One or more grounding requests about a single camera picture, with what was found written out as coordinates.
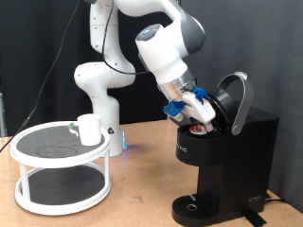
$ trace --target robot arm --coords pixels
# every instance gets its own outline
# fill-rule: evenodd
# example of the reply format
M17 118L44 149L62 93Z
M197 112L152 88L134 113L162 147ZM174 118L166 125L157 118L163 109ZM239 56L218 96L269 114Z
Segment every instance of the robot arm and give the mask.
M182 58L200 50L205 40L202 26L184 12L174 0L115 0L121 11L130 16L142 16L163 11L173 21L169 26L149 26L135 39L139 57L156 78L159 89L169 100L166 114L177 116L182 111L204 123L212 131L216 116L207 97L196 98L194 77Z

